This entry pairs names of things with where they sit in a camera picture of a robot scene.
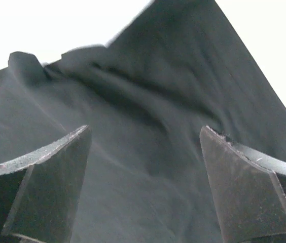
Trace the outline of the black t-shirt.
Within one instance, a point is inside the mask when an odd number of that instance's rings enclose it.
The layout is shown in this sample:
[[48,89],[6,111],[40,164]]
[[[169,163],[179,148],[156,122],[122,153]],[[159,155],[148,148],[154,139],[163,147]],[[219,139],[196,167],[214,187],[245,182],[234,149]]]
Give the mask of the black t-shirt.
[[154,1],[109,46],[0,70],[0,163],[92,129],[72,242],[221,242],[203,126],[286,161],[286,108],[215,1]]

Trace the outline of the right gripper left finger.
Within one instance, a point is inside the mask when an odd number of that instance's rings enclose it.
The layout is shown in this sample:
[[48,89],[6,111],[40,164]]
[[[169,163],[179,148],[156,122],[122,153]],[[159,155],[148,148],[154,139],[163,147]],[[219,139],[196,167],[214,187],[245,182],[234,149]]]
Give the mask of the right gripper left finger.
[[70,242],[91,130],[0,164],[0,242]]

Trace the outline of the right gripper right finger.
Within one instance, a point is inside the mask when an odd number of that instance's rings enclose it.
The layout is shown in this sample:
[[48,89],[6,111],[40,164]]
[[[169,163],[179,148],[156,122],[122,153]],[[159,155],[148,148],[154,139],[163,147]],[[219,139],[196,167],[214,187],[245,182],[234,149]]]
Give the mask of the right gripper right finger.
[[286,162],[211,127],[200,143],[224,241],[286,241]]

